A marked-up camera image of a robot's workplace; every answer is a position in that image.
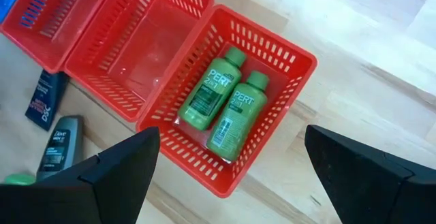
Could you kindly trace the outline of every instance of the green bottle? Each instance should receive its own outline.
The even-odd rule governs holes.
[[[223,59],[215,58],[178,110],[178,115],[196,129],[207,129],[238,84],[242,76],[239,67],[245,57],[244,52],[232,47]]]
[[[213,128],[206,146],[216,155],[235,161],[267,98],[268,76],[251,72],[246,83],[236,86],[224,111]]]

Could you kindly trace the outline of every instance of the wooden table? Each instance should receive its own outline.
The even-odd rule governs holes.
[[[229,198],[160,155],[138,223],[340,223],[304,147],[308,124],[436,168],[436,0],[216,2],[312,52],[318,68]],[[0,36],[0,178],[35,172],[47,143],[24,116],[40,72]],[[74,81],[57,119],[68,114],[85,117],[88,156],[134,133]]]

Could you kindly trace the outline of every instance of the green cap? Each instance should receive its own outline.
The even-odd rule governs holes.
[[[11,185],[32,185],[35,183],[36,179],[34,176],[30,176],[28,174],[12,174],[9,176],[6,176],[5,183],[11,184]]]
[[[247,56],[245,55],[244,52],[242,52],[241,50],[239,50],[236,47],[231,47],[227,53],[225,54],[225,58],[231,62],[233,62],[235,65],[237,65],[238,67],[241,67],[241,65],[243,65],[245,58],[247,58]]]
[[[259,71],[252,71],[247,79],[247,83],[253,85],[254,87],[258,87],[263,91],[265,90],[266,85],[268,85],[268,82],[270,82],[268,76]]]

